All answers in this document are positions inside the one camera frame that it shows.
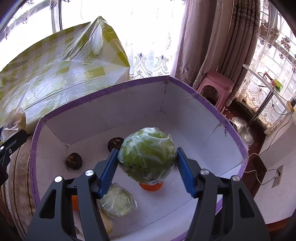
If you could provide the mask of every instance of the stool seat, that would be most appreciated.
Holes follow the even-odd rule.
[[[233,88],[233,82],[217,71],[209,71],[205,77],[226,91],[230,91]]]
[[[223,112],[226,101],[228,100],[228,97],[231,94],[234,85],[233,82],[219,72],[209,71],[202,79],[200,86],[197,89],[197,92],[201,93],[203,88],[207,85],[212,86],[217,90],[219,99],[215,107],[220,112]]]

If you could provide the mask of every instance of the sheer lace curtain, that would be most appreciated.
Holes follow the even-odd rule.
[[[290,101],[296,95],[296,38],[276,8],[267,0],[260,1],[260,30],[251,66],[256,72],[266,71],[272,79],[278,79],[283,85],[280,95]],[[254,112],[269,93],[259,85],[262,82],[248,72],[236,94],[236,99]],[[274,96],[259,115],[266,134],[271,134],[286,117],[276,112],[284,114],[285,107]]]
[[[132,79],[166,75],[174,62],[184,9],[184,0],[28,0],[11,19],[2,40],[0,35],[5,56],[0,70],[52,33],[102,16],[125,49]]]

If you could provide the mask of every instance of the wooden floor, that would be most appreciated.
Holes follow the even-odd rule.
[[[249,121],[252,118],[251,115],[243,108],[243,106],[237,103],[235,100],[232,101],[230,106],[223,112],[223,114],[228,120],[231,120],[234,116],[241,117],[245,121]],[[254,122],[250,126],[250,132],[254,137],[254,144],[249,146],[249,155],[252,153],[259,154],[265,140],[264,130],[259,124]],[[257,175],[263,173],[258,177],[258,179],[262,182],[265,176],[264,172],[266,171],[266,167],[263,164],[261,158],[257,155],[252,155],[249,158],[246,171],[252,170],[257,170]],[[244,173],[242,180],[254,197],[260,187],[260,183],[256,179],[255,172]]]

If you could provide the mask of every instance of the wall outlet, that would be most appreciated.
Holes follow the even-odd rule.
[[[281,173],[281,175],[274,179],[274,183],[272,184],[271,188],[277,186],[281,182],[281,176],[283,175],[283,167],[284,165],[281,165],[280,167],[277,168],[277,170]]]

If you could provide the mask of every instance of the white wall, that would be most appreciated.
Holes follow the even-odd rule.
[[[262,185],[254,198],[265,223],[290,217],[296,208],[296,125],[293,120],[280,132],[279,137],[276,136],[268,151],[260,156],[268,170],[284,165],[280,184],[271,188],[272,180]],[[268,147],[273,137],[274,134],[266,138],[262,150]],[[275,175],[276,171],[267,172],[263,183]]]

